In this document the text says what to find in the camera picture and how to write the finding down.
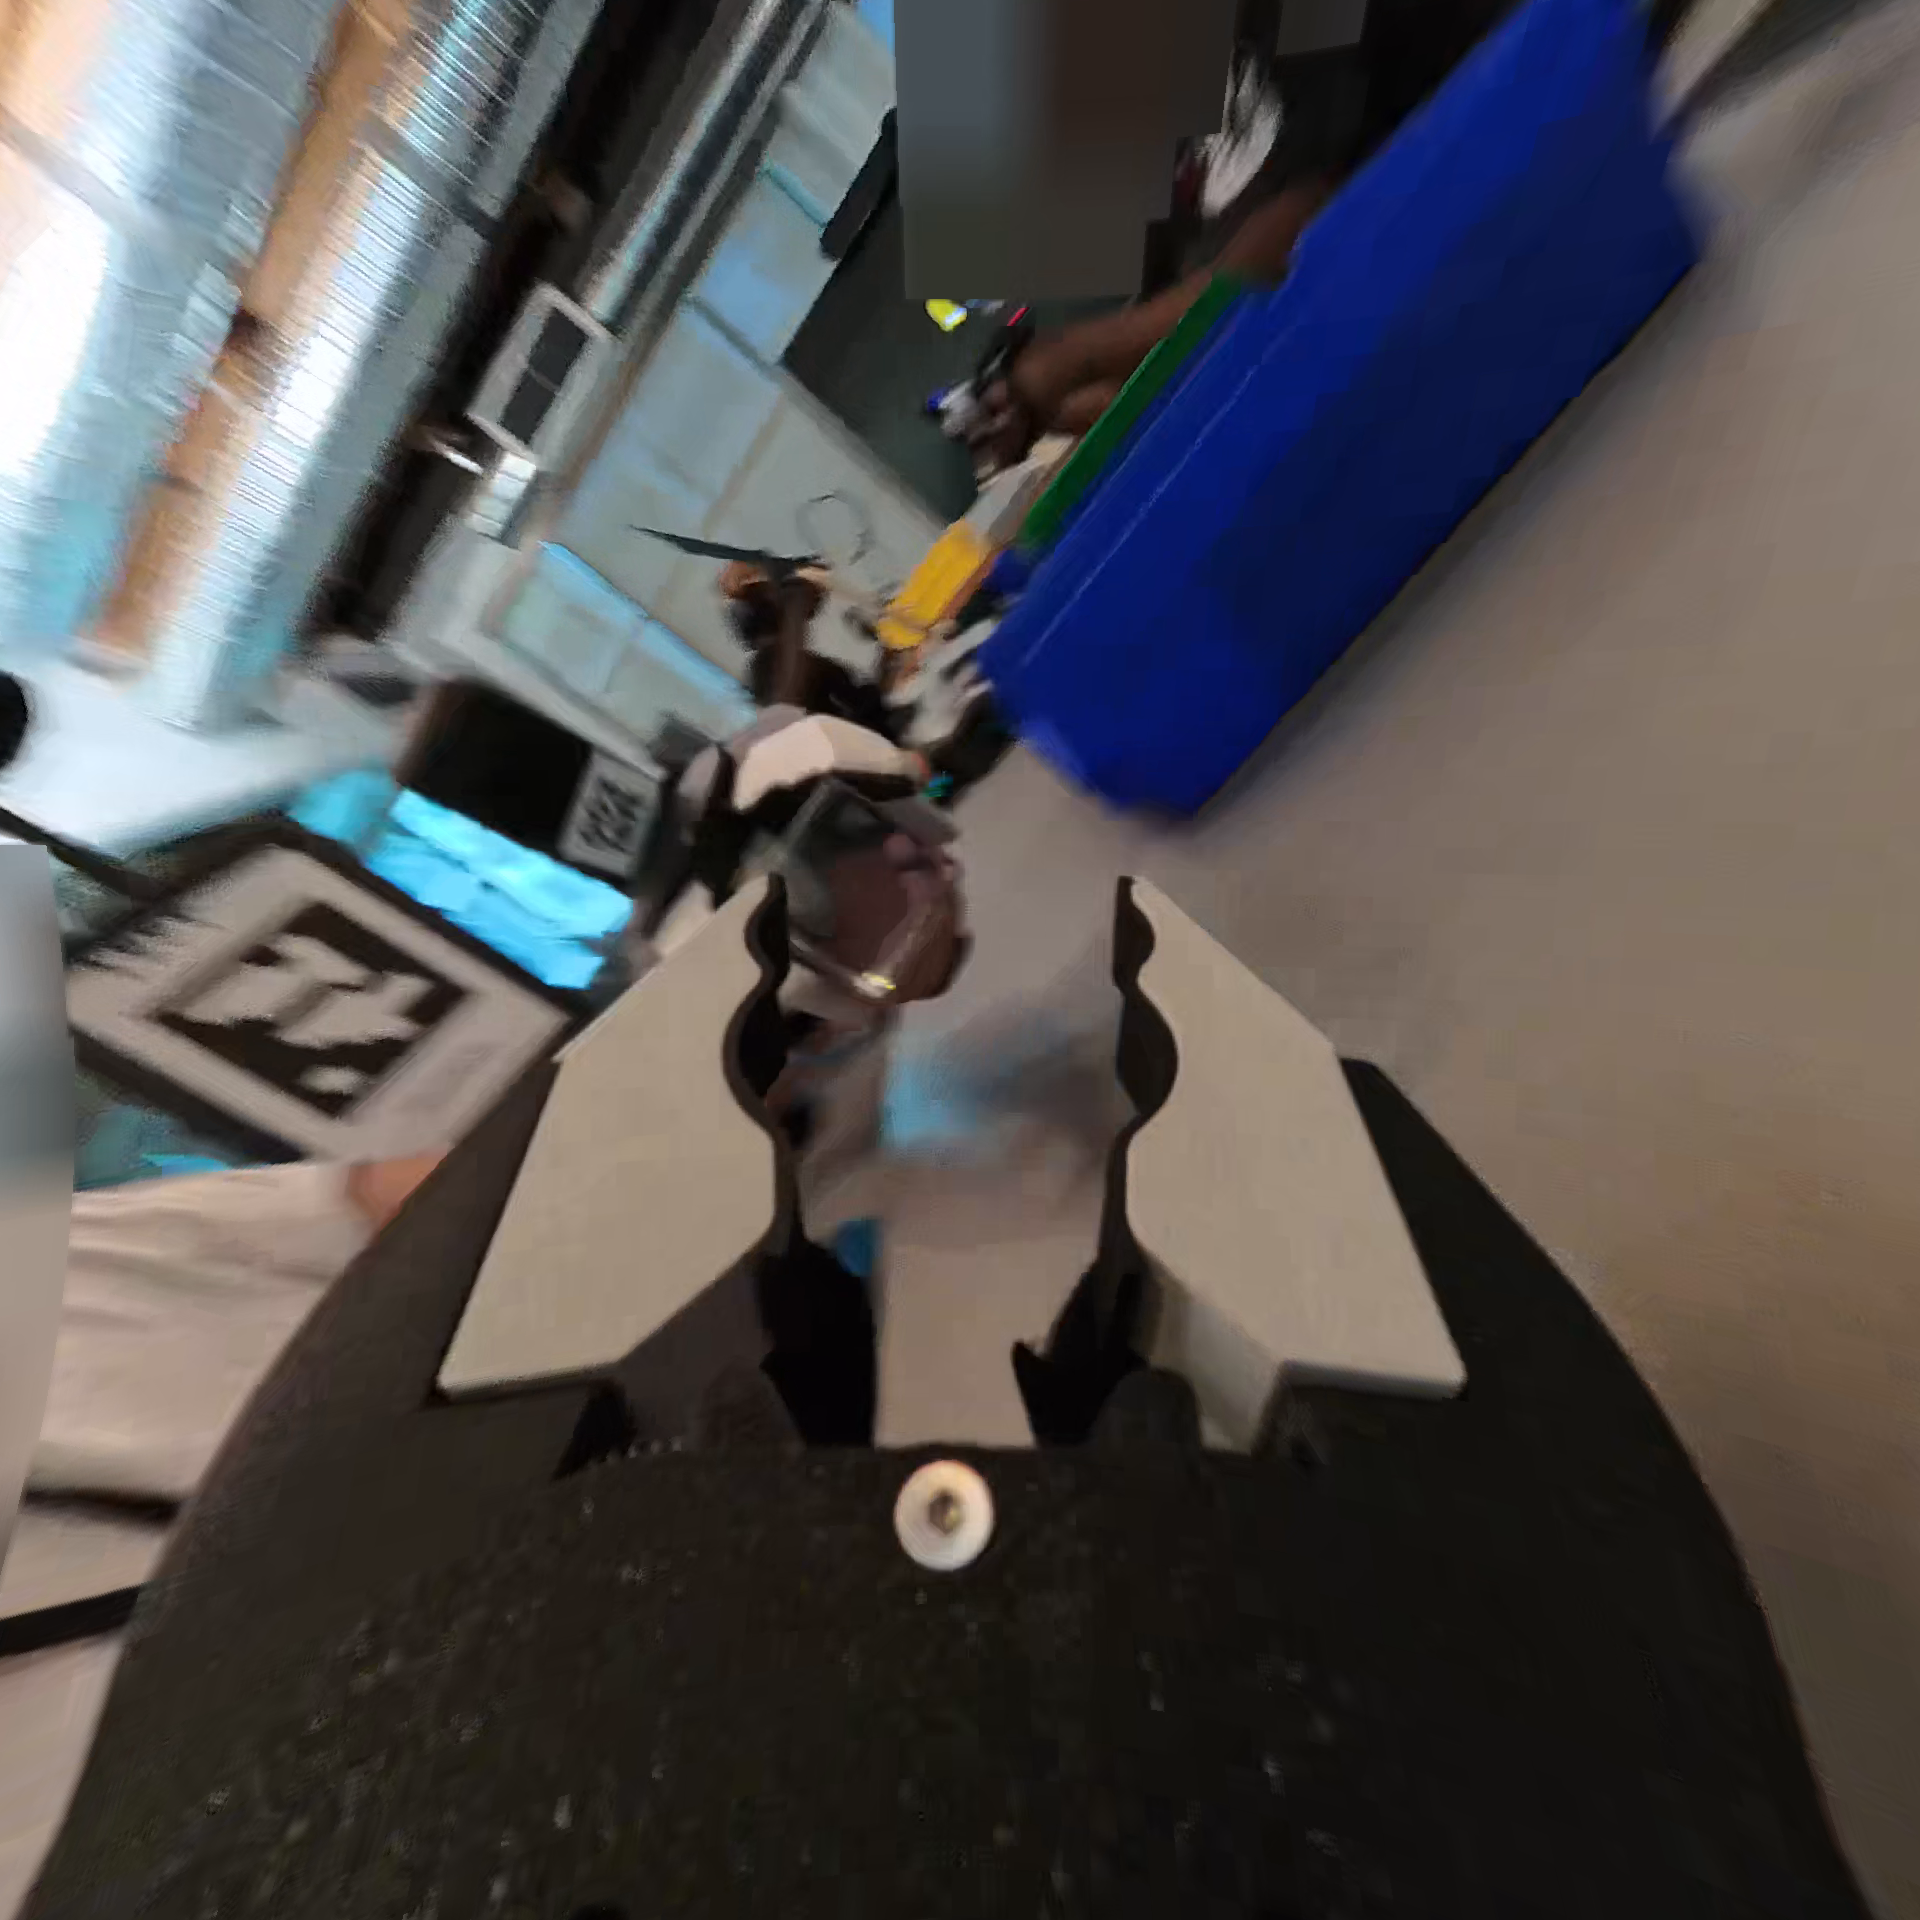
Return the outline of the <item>printed marker sign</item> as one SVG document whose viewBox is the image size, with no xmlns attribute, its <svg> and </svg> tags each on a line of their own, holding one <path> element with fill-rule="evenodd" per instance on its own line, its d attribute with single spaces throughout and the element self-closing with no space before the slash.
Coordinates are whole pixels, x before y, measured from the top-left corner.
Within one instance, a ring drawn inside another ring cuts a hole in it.
<svg viewBox="0 0 1920 1920">
<path fill-rule="evenodd" d="M 586 1020 L 579 993 L 282 818 L 196 846 L 65 983 L 82 1068 L 255 1161 L 449 1145 Z"/>
</svg>

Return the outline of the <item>green bin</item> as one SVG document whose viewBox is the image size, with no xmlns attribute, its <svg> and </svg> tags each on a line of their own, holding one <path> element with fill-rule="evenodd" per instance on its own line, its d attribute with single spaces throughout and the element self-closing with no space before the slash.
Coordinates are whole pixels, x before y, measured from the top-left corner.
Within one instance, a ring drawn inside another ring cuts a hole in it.
<svg viewBox="0 0 1920 1920">
<path fill-rule="evenodd" d="M 1243 300 L 1241 279 L 1214 276 L 1170 334 L 1147 351 L 1031 503 L 1014 535 L 1014 546 L 1025 555 L 1035 557 L 1057 546 L 1095 485 L 1130 447 L 1147 414 L 1179 386 L 1194 357 L 1209 348 L 1212 334 Z"/>
</svg>

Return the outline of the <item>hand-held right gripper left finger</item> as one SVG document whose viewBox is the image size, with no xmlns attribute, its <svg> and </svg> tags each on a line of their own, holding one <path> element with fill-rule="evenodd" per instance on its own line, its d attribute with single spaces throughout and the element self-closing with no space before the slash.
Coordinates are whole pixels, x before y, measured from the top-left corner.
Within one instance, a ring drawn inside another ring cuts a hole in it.
<svg viewBox="0 0 1920 1920">
<path fill-rule="evenodd" d="M 563 1050 L 438 1364 L 445 1404 L 613 1390 L 666 1439 L 738 1366 L 811 1445 L 873 1442 L 873 1295 L 809 1235 L 767 1106 L 786 971 L 783 885 L 748 881 Z"/>
</svg>

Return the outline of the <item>blue plastic storage bin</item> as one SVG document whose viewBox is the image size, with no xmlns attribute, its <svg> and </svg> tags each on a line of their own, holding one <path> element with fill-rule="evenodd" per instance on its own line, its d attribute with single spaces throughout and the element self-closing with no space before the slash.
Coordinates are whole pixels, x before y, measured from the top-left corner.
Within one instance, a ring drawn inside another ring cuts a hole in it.
<svg viewBox="0 0 1920 1920">
<path fill-rule="evenodd" d="M 1228 307 L 981 646 L 1017 739 L 1189 818 L 1698 260 L 1643 4 L 1516 4 Z"/>
</svg>

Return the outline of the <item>person's left hand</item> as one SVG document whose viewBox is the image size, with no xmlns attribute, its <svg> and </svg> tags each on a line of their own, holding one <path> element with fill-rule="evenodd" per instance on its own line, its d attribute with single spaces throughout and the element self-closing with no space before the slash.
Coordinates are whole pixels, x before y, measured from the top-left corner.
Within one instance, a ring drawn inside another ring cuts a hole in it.
<svg viewBox="0 0 1920 1920">
<path fill-rule="evenodd" d="M 965 883 L 946 849 L 890 829 L 834 858 L 825 895 L 817 957 L 868 1001 L 939 999 L 970 957 Z"/>
</svg>

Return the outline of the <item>clear plastic block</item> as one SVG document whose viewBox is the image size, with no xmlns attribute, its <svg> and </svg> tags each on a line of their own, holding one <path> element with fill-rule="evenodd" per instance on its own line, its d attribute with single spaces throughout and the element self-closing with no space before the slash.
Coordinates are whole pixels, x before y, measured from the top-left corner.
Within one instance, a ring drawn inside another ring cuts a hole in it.
<svg viewBox="0 0 1920 1920">
<path fill-rule="evenodd" d="M 842 994 L 879 1009 L 895 1003 L 879 1003 L 851 993 L 825 971 L 817 957 L 813 939 L 827 930 L 825 875 L 834 858 L 865 849 L 890 829 L 903 829 L 946 849 L 958 865 L 956 828 L 943 812 L 923 801 L 868 801 L 842 782 L 820 783 L 806 797 L 775 858 L 775 870 L 783 883 L 786 942 L 793 961 Z"/>
</svg>

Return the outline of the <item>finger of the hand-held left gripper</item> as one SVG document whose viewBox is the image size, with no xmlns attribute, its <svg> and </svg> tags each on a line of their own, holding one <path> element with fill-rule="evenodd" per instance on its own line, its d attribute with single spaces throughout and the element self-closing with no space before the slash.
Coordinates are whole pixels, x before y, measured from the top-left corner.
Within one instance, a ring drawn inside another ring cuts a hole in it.
<svg viewBox="0 0 1920 1920">
<path fill-rule="evenodd" d="M 767 708 L 732 739 L 732 803 L 765 803 L 820 779 L 893 783 L 918 794 L 929 763 L 887 734 L 843 715 Z"/>
</svg>

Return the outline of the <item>yellow box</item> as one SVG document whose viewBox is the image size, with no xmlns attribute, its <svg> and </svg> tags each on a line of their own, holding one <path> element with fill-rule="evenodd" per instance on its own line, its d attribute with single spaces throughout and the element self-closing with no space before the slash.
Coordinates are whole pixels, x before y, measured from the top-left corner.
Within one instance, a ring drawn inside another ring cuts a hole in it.
<svg viewBox="0 0 1920 1920">
<path fill-rule="evenodd" d="M 873 618 L 879 646 L 887 654 L 914 654 L 951 633 L 989 580 L 999 553 L 1002 545 L 973 524 L 949 524 Z"/>
</svg>

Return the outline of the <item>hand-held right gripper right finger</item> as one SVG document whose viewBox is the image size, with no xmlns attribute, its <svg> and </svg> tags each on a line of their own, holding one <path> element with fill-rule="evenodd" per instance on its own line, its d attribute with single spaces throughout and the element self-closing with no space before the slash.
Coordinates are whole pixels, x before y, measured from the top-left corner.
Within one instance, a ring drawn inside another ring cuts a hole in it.
<svg viewBox="0 0 1920 1920">
<path fill-rule="evenodd" d="M 1468 1364 L 1333 1042 L 1156 885 L 1116 885 L 1095 1253 L 1014 1388 L 1042 1446 L 1170 1377 L 1198 1439 L 1276 1446 L 1313 1390 L 1457 1401 Z"/>
</svg>

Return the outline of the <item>blue office chair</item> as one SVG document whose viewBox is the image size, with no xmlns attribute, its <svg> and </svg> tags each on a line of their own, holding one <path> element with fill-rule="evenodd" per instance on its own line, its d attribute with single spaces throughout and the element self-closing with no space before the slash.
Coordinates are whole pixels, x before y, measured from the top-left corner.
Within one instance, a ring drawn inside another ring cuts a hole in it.
<svg viewBox="0 0 1920 1920">
<path fill-rule="evenodd" d="M 878 1143 L 831 1199 L 878 1223 L 887 1247 L 971 1257 L 1052 1233 L 1089 1238 L 1125 1114 L 1107 1022 L 1025 1011 L 903 1038 Z"/>
</svg>

